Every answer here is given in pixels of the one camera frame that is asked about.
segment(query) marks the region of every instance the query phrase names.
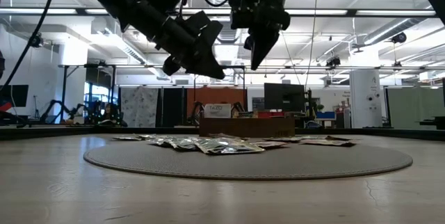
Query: white label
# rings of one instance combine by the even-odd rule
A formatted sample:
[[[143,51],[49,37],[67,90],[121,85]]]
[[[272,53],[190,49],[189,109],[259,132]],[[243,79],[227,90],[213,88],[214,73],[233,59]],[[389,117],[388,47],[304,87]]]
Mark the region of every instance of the white label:
[[[231,104],[207,104],[204,107],[204,117],[206,118],[231,118]]]

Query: floor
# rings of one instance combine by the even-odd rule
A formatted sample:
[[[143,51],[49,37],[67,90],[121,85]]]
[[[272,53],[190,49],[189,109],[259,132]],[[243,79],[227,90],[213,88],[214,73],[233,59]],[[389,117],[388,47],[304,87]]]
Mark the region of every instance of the floor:
[[[0,142],[0,223],[445,223],[445,143],[357,136],[412,167],[349,179],[229,182],[109,170],[110,135]]]

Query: ceiling light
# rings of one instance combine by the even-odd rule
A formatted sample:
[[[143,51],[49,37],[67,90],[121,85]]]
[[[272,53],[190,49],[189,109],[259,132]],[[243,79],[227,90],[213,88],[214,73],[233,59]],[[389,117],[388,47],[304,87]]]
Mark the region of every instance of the ceiling light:
[[[286,9],[290,15],[345,15],[347,10],[328,10],[328,9]]]
[[[0,8],[0,14],[41,15],[43,8]],[[49,15],[75,15],[75,9],[50,8]]]
[[[379,15],[379,16],[434,16],[434,10],[358,10],[356,15]]]
[[[221,16],[221,15],[230,15],[230,9],[227,8],[212,8],[212,9],[196,9],[196,8],[183,8],[182,15],[194,15],[195,13],[199,13],[204,11],[208,16]]]
[[[145,68],[144,65],[116,65],[116,68]]]
[[[108,12],[105,9],[86,9],[85,12],[92,15],[107,15]]]

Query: computer screen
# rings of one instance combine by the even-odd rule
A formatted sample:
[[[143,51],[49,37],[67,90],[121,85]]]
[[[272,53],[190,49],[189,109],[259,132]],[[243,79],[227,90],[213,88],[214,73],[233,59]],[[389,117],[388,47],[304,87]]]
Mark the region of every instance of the computer screen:
[[[305,112],[305,87],[303,85],[265,83],[265,109],[281,109],[287,112]]]
[[[26,101],[28,99],[28,85],[12,85],[12,95],[11,96],[11,85],[6,86],[0,93],[0,104],[10,102],[14,103],[16,107],[25,107]]]

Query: round platform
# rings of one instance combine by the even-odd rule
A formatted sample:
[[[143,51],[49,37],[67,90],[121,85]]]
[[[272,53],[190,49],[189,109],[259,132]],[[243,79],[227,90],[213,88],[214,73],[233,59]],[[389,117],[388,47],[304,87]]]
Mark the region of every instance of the round platform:
[[[105,168],[198,179],[326,179],[385,173],[412,164],[407,154],[367,145],[290,144],[257,154],[209,156],[139,142],[98,147],[83,157]]]

